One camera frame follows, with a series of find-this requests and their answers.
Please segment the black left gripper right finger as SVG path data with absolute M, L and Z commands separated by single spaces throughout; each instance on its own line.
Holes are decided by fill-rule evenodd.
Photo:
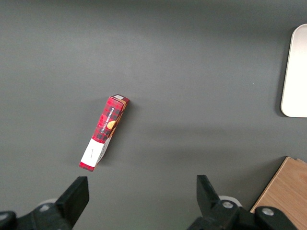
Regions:
M 220 199 L 206 175 L 197 176 L 197 202 L 202 216 L 190 230 L 296 230 L 279 209 L 268 206 L 250 213 L 229 199 Z

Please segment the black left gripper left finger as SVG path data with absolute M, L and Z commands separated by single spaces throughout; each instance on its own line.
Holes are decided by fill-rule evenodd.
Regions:
M 2 230 L 71 230 L 89 202 L 88 178 L 79 176 L 55 201 L 42 202 L 28 214 L 0 213 Z

